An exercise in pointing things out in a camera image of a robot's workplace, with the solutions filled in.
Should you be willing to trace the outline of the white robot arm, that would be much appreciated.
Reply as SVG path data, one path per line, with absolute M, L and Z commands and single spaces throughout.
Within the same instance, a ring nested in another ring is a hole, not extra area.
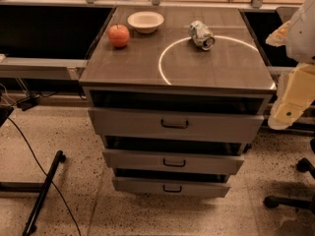
M 315 0 L 306 0 L 289 21 L 267 37 L 266 43 L 284 45 L 286 56 L 298 63 L 279 77 L 277 100 L 268 119 L 270 128 L 284 130 L 315 100 Z

